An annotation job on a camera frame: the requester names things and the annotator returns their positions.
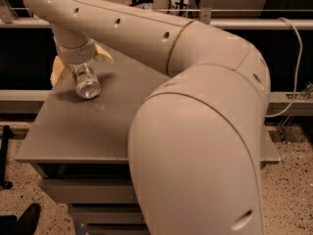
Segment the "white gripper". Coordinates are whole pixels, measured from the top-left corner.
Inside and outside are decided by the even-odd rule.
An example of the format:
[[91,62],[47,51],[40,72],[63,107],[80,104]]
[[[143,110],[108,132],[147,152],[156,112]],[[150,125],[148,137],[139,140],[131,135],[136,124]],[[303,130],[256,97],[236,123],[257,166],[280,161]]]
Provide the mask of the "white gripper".
[[89,39],[84,45],[79,47],[65,47],[55,41],[58,56],[55,57],[50,76],[51,85],[55,87],[59,81],[70,75],[70,65],[80,65],[89,62],[92,58],[96,62],[114,62],[113,57],[100,45]]

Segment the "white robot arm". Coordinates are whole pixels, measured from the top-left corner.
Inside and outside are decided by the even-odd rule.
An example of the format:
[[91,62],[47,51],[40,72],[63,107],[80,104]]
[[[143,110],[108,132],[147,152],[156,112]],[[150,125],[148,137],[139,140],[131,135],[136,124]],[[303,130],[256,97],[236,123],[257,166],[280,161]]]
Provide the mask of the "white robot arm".
[[151,235],[265,235],[260,150],[270,78],[252,44],[206,23],[102,0],[23,2],[167,75],[128,139]]

